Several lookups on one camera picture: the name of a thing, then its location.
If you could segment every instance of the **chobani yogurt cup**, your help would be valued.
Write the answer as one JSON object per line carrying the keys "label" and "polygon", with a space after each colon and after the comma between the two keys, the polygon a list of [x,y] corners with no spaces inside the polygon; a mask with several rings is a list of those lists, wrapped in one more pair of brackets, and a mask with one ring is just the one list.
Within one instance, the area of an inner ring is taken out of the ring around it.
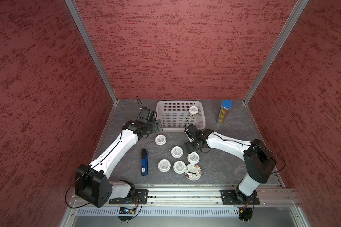
{"label": "chobani yogurt cup", "polygon": [[187,160],[191,164],[197,164],[200,161],[200,156],[196,152],[192,152],[187,156]]}
{"label": "chobani yogurt cup", "polygon": [[192,163],[187,165],[186,171],[184,173],[190,180],[198,180],[202,174],[200,166]]}

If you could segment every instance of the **chobani label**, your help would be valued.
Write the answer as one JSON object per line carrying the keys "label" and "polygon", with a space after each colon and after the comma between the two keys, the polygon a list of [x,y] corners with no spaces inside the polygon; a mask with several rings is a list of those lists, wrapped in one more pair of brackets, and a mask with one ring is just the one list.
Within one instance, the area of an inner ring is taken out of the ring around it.
{"label": "chobani label", "polygon": [[188,179],[198,180],[201,177],[202,171],[199,165],[188,164],[184,173],[186,174]]}

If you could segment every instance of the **vented metal panel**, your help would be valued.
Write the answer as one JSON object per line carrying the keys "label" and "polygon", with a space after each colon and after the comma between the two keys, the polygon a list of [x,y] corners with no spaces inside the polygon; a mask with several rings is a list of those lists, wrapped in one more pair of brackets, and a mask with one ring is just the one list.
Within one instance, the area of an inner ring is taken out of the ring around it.
{"label": "vented metal panel", "polygon": [[[77,216],[132,216],[118,215],[118,207],[82,207]],[[138,216],[201,216],[201,217],[239,217],[235,207],[142,207]]]}

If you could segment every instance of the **yogurt cup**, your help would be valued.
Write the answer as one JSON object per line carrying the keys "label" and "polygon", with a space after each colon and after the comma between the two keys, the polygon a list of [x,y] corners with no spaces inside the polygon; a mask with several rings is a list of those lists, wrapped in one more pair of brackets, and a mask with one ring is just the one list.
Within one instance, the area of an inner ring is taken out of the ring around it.
{"label": "yogurt cup", "polygon": [[197,164],[200,161],[200,156],[196,152],[192,152],[187,156],[187,160],[191,164]]}
{"label": "yogurt cup", "polygon": [[165,138],[164,135],[157,135],[157,137],[155,138],[155,143],[160,147],[162,145],[165,144],[165,142],[167,141],[167,138]]}
{"label": "yogurt cup", "polygon": [[158,169],[164,173],[168,172],[171,169],[171,163],[167,159],[162,159],[158,163]]}
{"label": "yogurt cup", "polygon": [[191,106],[189,109],[188,109],[188,112],[189,112],[189,115],[191,117],[193,117],[195,114],[198,113],[198,108],[195,107],[195,106]]}
{"label": "yogurt cup", "polygon": [[173,170],[177,174],[182,174],[186,171],[186,164],[182,161],[176,161],[173,165]]}
{"label": "yogurt cup", "polygon": [[183,149],[181,147],[176,146],[172,148],[171,153],[174,158],[180,158],[183,155]]}
{"label": "yogurt cup", "polygon": [[184,173],[188,179],[198,180],[201,177],[202,171],[199,165],[188,164]]}

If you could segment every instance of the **red textured wall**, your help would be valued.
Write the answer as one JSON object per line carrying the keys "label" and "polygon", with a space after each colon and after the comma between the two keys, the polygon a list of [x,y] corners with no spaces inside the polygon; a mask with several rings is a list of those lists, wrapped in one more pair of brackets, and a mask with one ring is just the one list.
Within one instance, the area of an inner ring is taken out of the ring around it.
{"label": "red textured wall", "polygon": [[0,1],[0,227],[59,225],[111,106],[63,0]]}
{"label": "red textured wall", "polygon": [[341,1],[309,1],[249,106],[311,224],[341,227]]}
{"label": "red textured wall", "polygon": [[119,98],[243,99],[296,0],[77,0]]}

